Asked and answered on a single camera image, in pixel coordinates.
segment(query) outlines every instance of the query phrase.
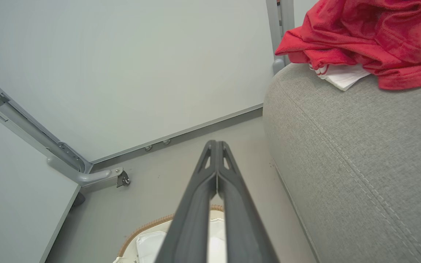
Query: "red velvet fabric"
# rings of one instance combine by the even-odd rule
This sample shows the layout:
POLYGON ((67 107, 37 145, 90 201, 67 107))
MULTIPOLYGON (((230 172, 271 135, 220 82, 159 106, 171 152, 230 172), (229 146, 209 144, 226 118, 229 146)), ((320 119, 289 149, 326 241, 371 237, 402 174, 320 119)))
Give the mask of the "red velvet fabric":
POLYGON ((319 0, 276 55, 314 69, 360 63, 382 89, 421 87, 421 0, 319 0))

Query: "folded white cloth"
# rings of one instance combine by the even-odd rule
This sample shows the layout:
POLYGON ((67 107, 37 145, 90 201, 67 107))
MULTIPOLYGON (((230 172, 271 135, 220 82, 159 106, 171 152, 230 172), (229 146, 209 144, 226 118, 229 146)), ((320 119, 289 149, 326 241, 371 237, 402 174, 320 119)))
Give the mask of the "folded white cloth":
POLYGON ((357 82, 357 80, 368 76, 370 73, 363 69, 361 64, 357 65, 326 65, 314 70, 316 75, 323 80, 327 80, 332 85, 342 91, 348 90, 349 87, 357 82))

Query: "white partition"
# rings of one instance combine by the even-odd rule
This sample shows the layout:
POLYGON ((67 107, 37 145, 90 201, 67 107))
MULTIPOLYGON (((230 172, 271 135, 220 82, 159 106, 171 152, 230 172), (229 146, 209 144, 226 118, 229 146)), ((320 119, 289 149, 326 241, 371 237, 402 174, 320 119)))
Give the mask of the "white partition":
POLYGON ((260 107, 273 61, 265 0, 0 0, 0 88, 94 163, 260 107))
POLYGON ((0 123, 0 262, 45 262, 79 188, 0 123))

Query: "stitching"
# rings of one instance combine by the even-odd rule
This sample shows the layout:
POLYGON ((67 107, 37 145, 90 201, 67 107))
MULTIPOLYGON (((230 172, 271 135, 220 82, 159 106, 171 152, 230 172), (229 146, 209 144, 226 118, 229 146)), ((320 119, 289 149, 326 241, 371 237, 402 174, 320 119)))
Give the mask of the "stitching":
MULTIPOLYGON (((355 170, 358 172, 358 173, 360 173, 360 175, 361 175, 361 177, 368 183, 368 185, 372 188, 372 189, 374 189, 374 187, 373 187, 373 185, 371 185, 371 183, 368 181, 368 179, 366 179, 366 177, 363 175, 363 173, 358 169, 358 167, 352 162, 352 160, 351 159, 349 159, 349 157, 347 156, 347 154, 346 153, 344 153, 344 151, 342 151, 342 149, 339 147, 339 145, 337 145, 337 143, 334 141, 334 139, 332 139, 332 137, 329 135, 329 133, 327 132, 327 131, 325 131, 324 129, 323 129, 323 127, 321 126, 321 125, 319 125, 319 123, 317 123, 316 122, 316 120, 314 120, 314 118, 309 114, 309 113, 306 113, 308 116, 309 116, 309 118, 331 139, 331 142, 333 142, 336 146, 337 146, 337 149, 339 150, 339 151, 341 151, 343 154, 344 154, 344 156, 346 157, 346 159, 347 160, 349 160, 349 162, 350 162, 350 164, 352 164, 354 167, 355 167, 355 170)), ((376 194, 379 196, 379 198, 381 198, 381 200, 384 200, 384 198, 378 193, 378 191, 376 190, 376 189, 374 189, 374 191, 376 192, 376 194)), ((416 237, 411 233, 411 231, 407 228, 407 226, 405 225, 405 223, 399 218, 399 216, 397 215, 397 213, 391 208, 391 206, 386 202, 386 201, 384 201, 384 203, 386 204, 386 206, 389 208, 389 210, 391 210, 391 212, 393 213, 393 215, 397 218, 397 220, 399 220, 400 222, 401 222, 401 224, 406 228, 406 230, 407 230, 407 232, 410 234, 410 236, 416 241, 416 243, 418 243, 418 245, 421 247, 421 244, 420 244, 420 242, 416 239, 416 237)))
MULTIPOLYGON (((356 181, 356 183, 357 183, 357 185, 361 188, 361 190, 363 190, 363 192, 365 192, 366 194, 367 194, 367 192, 363 189, 363 187, 358 183, 358 181, 357 181, 357 179, 352 175, 352 173, 351 173, 351 171, 350 170, 348 170, 347 169, 347 167, 344 165, 344 163, 339 159, 339 157, 337 157, 337 155, 333 152, 333 150, 331 149, 331 147, 329 147, 329 145, 326 143, 326 141, 324 141, 324 139, 321 137, 321 135, 318 133, 318 131, 313 127, 313 125, 310 123, 310 121, 306 118, 306 113, 302 110, 302 108, 300 107, 300 106, 298 106, 297 105, 297 103, 295 103, 295 101, 286 93, 286 91, 284 90, 284 89, 282 89, 282 87, 280 86, 280 82, 279 82, 279 80, 277 80, 277 83, 278 83, 278 87, 282 90, 282 92, 284 92, 286 95, 287 95, 287 97, 290 99, 290 100, 292 100, 292 103, 294 104, 294 106, 295 106, 295 108, 297 109, 297 111, 303 116, 303 118, 305 119, 305 121, 311 126, 311 128, 314 130, 314 132, 318 135, 318 137, 319 138, 321 138, 321 140, 324 142, 324 144, 326 145, 326 147, 329 149, 329 151, 331 151, 331 153, 332 153, 332 155, 339 161, 339 163, 346 169, 346 171, 349 173, 349 175, 352 177, 352 178, 354 178, 354 180, 356 181)), ((356 170, 361 174, 361 176, 364 178, 364 175, 360 172, 360 170, 358 170, 358 168, 354 165, 354 167, 356 168, 356 170)), ((376 204, 374 204, 374 206, 375 206, 375 208, 376 208, 376 210, 378 210, 380 213, 381 213, 381 210, 376 206, 376 204)), ((406 243, 404 242, 404 241, 402 241, 402 243, 406 246, 406 248, 408 249, 408 251, 412 254, 412 256, 414 256, 414 258, 416 259, 416 261, 418 261, 419 262, 419 260, 417 259, 417 257, 416 257, 416 255, 409 249, 409 247, 406 245, 406 243)))

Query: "gray fabric upholstery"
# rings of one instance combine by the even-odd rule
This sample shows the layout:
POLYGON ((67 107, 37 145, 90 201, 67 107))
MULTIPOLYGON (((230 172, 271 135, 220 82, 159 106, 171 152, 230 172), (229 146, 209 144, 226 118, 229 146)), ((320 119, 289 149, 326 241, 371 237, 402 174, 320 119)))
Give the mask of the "gray fabric upholstery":
POLYGON ((272 157, 321 263, 421 262, 421 88, 342 92, 307 65, 274 77, 272 157))

